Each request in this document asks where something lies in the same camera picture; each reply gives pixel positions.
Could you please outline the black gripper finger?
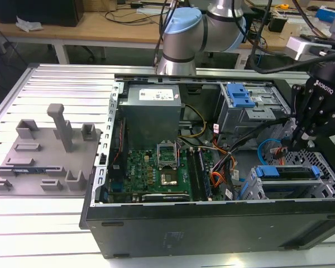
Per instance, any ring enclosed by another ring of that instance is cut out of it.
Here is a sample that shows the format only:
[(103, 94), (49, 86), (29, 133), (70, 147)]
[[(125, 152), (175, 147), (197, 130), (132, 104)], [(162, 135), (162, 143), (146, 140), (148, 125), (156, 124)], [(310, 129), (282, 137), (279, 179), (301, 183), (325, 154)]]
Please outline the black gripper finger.
[(306, 85), (294, 84), (292, 92), (292, 109), (291, 116), (294, 118), (295, 128), (289, 137), (282, 139), (282, 145), (288, 151), (300, 151), (306, 147), (307, 142), (302, 139), (304, 133), (310, 125), (309, 112), (311, 111), (310, 100), (313, 96), (313, 88)]
[(306, 114), (296, 121), (293, 131), (293, 148), (305, 148), (309, 141), (327, 138), (335, 135), (335, 112), (322, 115), (316, 113), (313, 117)]

